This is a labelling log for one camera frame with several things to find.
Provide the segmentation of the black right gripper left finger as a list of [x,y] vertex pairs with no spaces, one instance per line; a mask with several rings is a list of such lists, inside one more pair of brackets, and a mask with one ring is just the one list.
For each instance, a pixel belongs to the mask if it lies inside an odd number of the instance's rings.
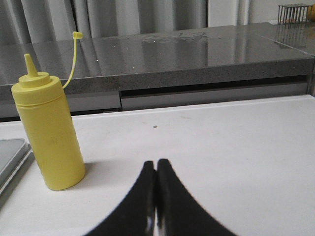
[[137,180],[124,199],[86,235],[152,236],[155,223],[155,180],[153,162],[144,162]]

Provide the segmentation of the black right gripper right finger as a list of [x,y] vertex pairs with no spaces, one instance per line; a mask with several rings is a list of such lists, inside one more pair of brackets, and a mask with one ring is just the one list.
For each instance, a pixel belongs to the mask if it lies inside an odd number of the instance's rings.
[[233,236],[184,187],[171,163],[157,163],[157,218],[160,236]]

